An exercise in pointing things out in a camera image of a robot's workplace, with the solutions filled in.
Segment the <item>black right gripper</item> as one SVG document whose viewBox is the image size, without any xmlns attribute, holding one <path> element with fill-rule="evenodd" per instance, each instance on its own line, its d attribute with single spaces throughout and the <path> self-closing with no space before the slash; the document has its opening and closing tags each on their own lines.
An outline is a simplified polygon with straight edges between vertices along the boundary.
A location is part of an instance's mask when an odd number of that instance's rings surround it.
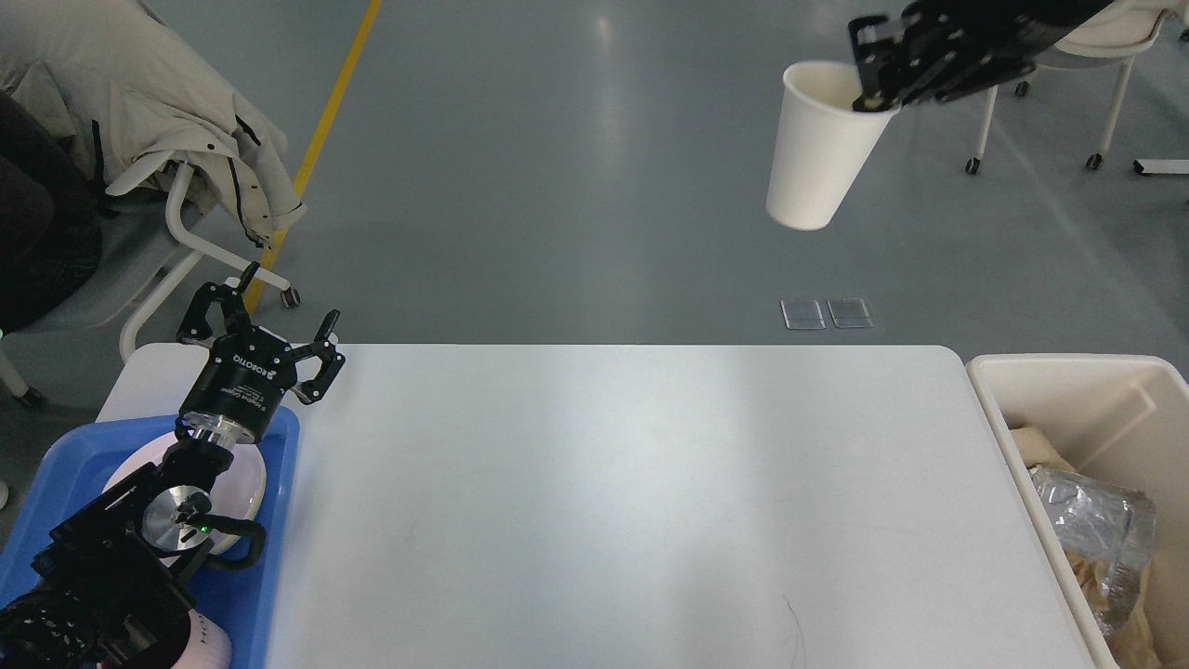
<svg viewBox="0 0 1189 669">
<path fill-rule="evenodd" d="M 1108 1 L 930 1 L 899 17 L 867 14 L 848 23 L 858 75 L 851 111 L 875 113 L 948 103 L 1034 72 L 1032 56 Z M 952 34 L 960 30 L 956 39 Z"/>
</svg>

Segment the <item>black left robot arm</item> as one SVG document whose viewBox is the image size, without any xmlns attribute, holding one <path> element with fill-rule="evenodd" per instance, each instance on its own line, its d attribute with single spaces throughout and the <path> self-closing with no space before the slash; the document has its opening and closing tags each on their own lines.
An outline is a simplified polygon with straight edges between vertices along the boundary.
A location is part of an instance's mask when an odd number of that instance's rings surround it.
<svg viewBox="0 0 1189 669">
<path fill-rule="evenodd" d="M 258 520 L 214 512 L 216 480 L 237 444 L 265 436 L 284 395 L 323 399 L 346 361 L 333 340 L 339 317 L 332 309 L 297 346 L 254 326 L 241 285 L 199 289 L 177 339 L 209 355 L 174 444 L 51 530 L 31 562 L 39 582 L 4 608 L 5 668 L 141 664 L 181 651 L 197 621 L 191 575 L 252 568 L 268 545 Z"/>
</svg>

